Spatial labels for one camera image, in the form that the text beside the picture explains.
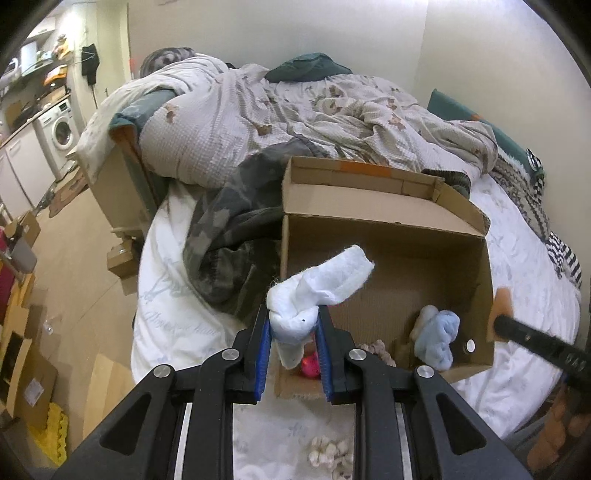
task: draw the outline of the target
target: washing machine door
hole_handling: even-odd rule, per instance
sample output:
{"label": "washing machine door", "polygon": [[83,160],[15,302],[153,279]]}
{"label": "washing machine door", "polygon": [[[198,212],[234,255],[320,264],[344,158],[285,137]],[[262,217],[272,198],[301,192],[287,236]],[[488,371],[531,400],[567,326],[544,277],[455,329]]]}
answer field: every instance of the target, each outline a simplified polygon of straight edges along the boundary
{"label": "washing machine door", "polygon": [[69,150],[74,144],[74,133],[68,123],[68,117],[61,116],[53,124],[51,139],[58,150]]}

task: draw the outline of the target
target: white sock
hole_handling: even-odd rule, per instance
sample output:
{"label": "white sock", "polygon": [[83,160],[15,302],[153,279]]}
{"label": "white sock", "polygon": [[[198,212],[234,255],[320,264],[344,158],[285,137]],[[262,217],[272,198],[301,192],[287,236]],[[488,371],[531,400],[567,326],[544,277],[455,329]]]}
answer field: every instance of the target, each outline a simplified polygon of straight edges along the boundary
{"label": "white sock", "polygon": [[283,366],[297,367],[316,327],[318,305],[337,305],[360,289],[374,268],[357,245],[269,290],[267,308]]}

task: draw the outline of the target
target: white bed sheet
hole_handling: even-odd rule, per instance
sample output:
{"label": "white bed sheet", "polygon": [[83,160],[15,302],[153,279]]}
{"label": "white bed sheet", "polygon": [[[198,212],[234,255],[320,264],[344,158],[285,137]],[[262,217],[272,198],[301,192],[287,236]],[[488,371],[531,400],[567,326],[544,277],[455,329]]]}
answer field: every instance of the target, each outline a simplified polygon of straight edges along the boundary
{"label": "white bed sheet", "polygon": [[[203,362],[230,346],[241,327],[200,301],[187,279],[181,254],[198,194],[195,187],[172,183],[146,238],[131,355],[136,382],[162,363],[182,369]],[[494,288],[511,288],[517,318],[572,342],[579,325],[579,292],[556,276],[544,245],[491,177],[485,175],[473,185],[470,199],[491,219],[486,241]],[[525,349],[497,343],[494,366],[454,386],[505,437],[535,413],[559,376]],[[276,399],[273,379],[270,368],[257,406],[235,406],[235,478],[330,478],[308,464],[306,447],[319,434],[351,438],[353,408]]]}

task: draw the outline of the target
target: silver bolt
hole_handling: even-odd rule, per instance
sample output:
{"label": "silver bolt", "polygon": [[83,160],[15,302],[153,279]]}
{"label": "silver bolt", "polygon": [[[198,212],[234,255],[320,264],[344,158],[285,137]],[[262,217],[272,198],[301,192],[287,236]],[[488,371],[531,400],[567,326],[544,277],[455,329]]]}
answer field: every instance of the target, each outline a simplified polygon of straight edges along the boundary
{"label": "silver bolt", "polygon": [[353,348],[353,350],[349,352],[349,358],[351,360],[365,360],[367,356],[368,354],[365,350],[361,350],[361,348]]}
{"label": "silver bolt", "polygon": [[474,340],[470,339],[464,345],[464,351],[466,353],[474,353],[474,350],[476,350],[476,344],[474,343]]}
{"label": "silver bolt", "polygon": [[168,365],[159,365],[154,368],[154,376],[157,378],[166,378],[170,375],[170,367]]}
{"label": "silver bolt", "polygon": [[420,367],[418,367],[417,373],[419,377],[423,378],[431,378],[433,375],[435,375],[433,369],[428,365],[421,365]]}
{"label": "silver bolt", "polygon": [[235,348],[228,348],[222,352],[222,358],[224,360],[235,360],[240,356],[240,352]]}

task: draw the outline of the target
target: pink object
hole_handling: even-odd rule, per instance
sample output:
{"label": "pink object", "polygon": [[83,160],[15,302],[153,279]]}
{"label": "pink object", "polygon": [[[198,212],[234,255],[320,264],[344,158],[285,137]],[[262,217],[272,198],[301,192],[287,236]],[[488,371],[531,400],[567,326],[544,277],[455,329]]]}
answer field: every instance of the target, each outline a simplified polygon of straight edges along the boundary
{"label": "pink object", "polygon": [[314,352],[312,355],[305,356],[301,361],[301,372],[304,377],[317,378],[320,376],[320,362],[318,361],[318,353]]}

